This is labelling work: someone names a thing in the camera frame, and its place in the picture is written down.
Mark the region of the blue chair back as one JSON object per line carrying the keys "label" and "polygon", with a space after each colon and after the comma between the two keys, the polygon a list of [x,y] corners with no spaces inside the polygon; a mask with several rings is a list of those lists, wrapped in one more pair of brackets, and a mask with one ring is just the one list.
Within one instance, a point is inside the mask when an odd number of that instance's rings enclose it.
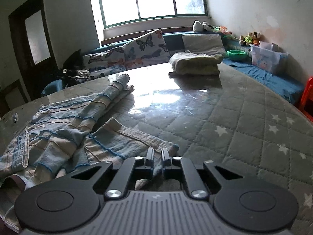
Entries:
{"label": "blue chair back", "polygon": [[50,94],[53,94],[55,92],[61,91],[64,89],[64,84],[63,81],[61,79],[52,81],[51,83],[49,83],[42,91],[41,95],[42,96],[47,96]]}

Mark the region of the small metal object on table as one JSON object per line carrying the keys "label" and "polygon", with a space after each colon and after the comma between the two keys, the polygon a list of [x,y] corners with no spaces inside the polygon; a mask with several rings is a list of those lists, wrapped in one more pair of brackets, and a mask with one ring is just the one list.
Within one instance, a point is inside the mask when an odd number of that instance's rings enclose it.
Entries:
{"label": "small metal object on table", "polygon": [[13,122],[16,123],[16,122],[17,122],[17,119],[18,119],[18,113],[16,112],[16,113],[13,115]]}

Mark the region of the black bag on bench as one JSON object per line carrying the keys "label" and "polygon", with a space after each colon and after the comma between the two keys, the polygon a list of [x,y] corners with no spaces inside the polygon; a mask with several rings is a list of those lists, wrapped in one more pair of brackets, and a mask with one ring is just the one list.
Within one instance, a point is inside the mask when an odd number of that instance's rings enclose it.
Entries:
{"label": "black bag on bench", "polygon": [[84,69],[83,57],[81,55],[81,50],[73,52],[63,63],[62,68],[59,70],[59,76],[61,79],[66,77],[76,77],[78,76],[78,71]]}

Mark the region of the green framed window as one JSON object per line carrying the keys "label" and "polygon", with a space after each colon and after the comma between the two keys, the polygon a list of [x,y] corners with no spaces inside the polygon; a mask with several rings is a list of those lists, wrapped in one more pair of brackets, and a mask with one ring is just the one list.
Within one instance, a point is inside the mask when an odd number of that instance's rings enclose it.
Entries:
{"label": "green framed window", "polygon": [[99,0],[104,26],[147,19],[207,15],[205,0]]}

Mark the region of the blue striped sweater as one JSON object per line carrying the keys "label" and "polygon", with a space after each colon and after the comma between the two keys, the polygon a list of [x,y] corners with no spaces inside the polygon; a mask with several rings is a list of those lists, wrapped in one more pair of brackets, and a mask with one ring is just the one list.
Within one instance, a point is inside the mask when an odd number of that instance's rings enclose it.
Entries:
{"label": "blue striped sweater", "polygon": [[122,74],[100,93],[41,107],[1,156],[1,222],[14,232],[20,225],[14,213],[17,197],[26,189],[59,178],[98,162],[121,164],[127,158],[170,155],[178,145],[128,128],[110,118],[97,122],[133,91],[130,77]]}

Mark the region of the red plastic stool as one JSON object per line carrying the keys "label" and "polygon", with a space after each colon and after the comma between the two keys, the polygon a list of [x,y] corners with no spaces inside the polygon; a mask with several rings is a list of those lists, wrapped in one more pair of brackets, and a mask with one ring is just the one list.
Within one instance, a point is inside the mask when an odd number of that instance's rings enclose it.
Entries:
{"label": "red plastic stool", "polygon": [[312,76],[309,77],[305,89],[303,91],[299,110],[310,120],[312,121]]}

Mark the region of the white plush toy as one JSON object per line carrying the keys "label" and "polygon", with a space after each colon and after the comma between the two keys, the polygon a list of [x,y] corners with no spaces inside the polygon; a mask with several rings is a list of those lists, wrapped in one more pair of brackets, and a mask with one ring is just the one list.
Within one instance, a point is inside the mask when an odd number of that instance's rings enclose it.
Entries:
{"label": "white plush toy", "polygon": [[193,32],[208,32],[213,31],[214,27],[210,25],[208,22],[199,22],[198,20],[195,20],[192,25]]}

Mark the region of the small plush toys group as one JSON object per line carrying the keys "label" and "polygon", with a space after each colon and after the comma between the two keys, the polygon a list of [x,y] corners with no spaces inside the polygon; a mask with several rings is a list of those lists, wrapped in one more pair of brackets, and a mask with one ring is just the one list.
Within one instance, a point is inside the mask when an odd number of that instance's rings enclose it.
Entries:
{"label": "small plush toys group", "polygon": [[239,45],[241,46],[259,46],[261,34],[259,32],[250,32],[246,36],[241,35],[239,38]]}

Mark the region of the dark wooden door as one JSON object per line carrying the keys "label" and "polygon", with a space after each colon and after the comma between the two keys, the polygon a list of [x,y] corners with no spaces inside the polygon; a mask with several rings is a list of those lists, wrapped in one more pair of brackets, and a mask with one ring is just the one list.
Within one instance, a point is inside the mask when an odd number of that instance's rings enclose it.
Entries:
{"label": "dark wooden door", "polygon": [[58,72],[43,0],[26,1],[8,16],[8,20],[23,83],[30,99],[38,99]]}

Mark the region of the butterfly print pillow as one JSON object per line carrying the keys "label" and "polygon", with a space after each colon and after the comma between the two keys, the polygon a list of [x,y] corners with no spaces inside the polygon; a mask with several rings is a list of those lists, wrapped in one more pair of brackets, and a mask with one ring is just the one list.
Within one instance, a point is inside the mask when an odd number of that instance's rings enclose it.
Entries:
{"label": "butterfly print pillow", "polygon": [[168,63],[171,58],[160,29],[135,38],[122,48],[127,70]]}

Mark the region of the folded cream yellow garment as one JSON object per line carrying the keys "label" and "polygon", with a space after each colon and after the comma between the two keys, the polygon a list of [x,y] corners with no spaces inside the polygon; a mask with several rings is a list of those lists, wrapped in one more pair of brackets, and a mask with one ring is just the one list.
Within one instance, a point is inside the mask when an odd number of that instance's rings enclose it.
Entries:
{"label": "folded cream yellow garment", "polygon": [[169,60],[177,75],[219,75],[218,64],[222,63],[223,55],[194,54],[177,52]]}

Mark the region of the long butterfly print cushion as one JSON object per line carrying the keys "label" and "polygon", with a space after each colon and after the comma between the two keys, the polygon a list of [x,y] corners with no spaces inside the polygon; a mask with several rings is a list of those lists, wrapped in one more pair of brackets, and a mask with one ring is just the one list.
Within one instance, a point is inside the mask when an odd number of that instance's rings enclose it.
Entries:
{"label": "long butterfly print cushion", "polygon": [[90,74],[111,75],[126,71],[125,53],[122,47],[83,56],[84,68]]}

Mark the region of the green plastic bowl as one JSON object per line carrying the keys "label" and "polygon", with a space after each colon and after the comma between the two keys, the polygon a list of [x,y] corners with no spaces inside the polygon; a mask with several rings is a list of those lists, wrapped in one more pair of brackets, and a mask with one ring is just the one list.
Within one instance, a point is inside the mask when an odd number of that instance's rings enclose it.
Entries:
{"label": "green plastic bowl", "polygon": [[247,58],[247,53],[242,50],[228,50],[227,55],[231,61],[243,61]]}

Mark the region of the white grey pillow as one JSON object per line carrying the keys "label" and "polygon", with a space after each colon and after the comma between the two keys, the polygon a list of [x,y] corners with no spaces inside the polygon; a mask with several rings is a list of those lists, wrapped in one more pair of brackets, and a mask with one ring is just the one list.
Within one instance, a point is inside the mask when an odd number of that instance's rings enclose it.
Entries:
{"label": "white grey pillow", "polygon": [[193,54],[226,56],[221,36],[219,34],[183,34],[185,50]]}

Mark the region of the clear plastic storage box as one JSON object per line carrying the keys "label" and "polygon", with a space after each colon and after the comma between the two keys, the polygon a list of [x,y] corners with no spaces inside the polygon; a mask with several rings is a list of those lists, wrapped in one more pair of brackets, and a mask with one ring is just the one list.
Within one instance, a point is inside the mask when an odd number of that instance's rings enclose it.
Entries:
{"label": "clear plastic storage box", "polygon": [[285,72],[288,54],[275,52],[258,46],[251,46],[251,62],[259,69],[263,69],[274,75]]}

